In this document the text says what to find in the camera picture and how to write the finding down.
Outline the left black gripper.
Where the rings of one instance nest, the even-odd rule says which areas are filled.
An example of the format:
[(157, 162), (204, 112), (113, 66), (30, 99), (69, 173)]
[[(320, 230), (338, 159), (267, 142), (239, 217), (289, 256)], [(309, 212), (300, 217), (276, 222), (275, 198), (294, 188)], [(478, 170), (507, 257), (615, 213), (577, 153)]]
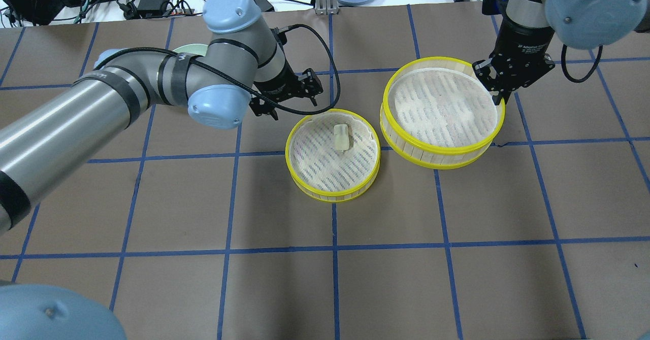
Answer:
[[(289, 65), (286, 65), (273, 79), (264, 82), (254, 81), (253, 85), (261, 95), (277, 104), (290, 98), (307, 98), (310, 99), (313, 107), (318, 107), (318, 98), (323, 93), (322, 83), (313, 69), (307, 68), (297, 76)], [(267, 114), (275, 121), (279, 120), (274, 107), (269, 107)]]

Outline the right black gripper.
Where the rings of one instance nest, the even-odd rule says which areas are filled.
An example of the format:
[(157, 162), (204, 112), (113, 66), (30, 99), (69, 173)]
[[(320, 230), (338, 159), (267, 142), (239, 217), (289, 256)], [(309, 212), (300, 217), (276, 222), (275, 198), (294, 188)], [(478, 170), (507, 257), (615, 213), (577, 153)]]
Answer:
[(529, 87), (555, 67), (546, 52), (555, 31), (530, 28), (503, 18), (494, 50), (473, 63), (478, 81), (494, 96), (494, 105), (507, 105), (511, 93)]

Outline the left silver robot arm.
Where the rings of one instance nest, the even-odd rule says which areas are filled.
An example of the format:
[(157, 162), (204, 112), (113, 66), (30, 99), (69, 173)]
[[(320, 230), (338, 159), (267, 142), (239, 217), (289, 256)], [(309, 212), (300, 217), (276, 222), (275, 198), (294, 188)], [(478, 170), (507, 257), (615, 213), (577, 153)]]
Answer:
[(322, 83), (309, 68), (295, 74), (285, 33), (270, 28), (254, 0), (207, 0), (202, 19), (212, 39), (205, 55), (158, 47), (105, 51), (91, 72), (43, 106), (2, 129), (2, 233), (14, 228), (63, 180), (147, 111), (186, 108), (198, 123), (237, 129), (248, 110), (277, 119), (277, 110), (307, 98)]

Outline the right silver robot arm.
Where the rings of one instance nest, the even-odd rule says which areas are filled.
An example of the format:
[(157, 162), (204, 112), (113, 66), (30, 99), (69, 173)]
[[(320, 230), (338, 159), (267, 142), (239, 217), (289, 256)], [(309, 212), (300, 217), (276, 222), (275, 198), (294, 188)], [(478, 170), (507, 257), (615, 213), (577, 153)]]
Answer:
[[(648, 0), (483, 0), (481, 11), (502, 16), (494, 50), (473, 63), (474, 74), (497, 106), (555, 67), (547, 53), (554, 37), (563, 44), (564, 76), (582, 83), (596, 70), (604, 46), (634, 31), (648, 32)], [(569, 47), (598, 51), (591, 70), (581, 78), (567, 71)]]

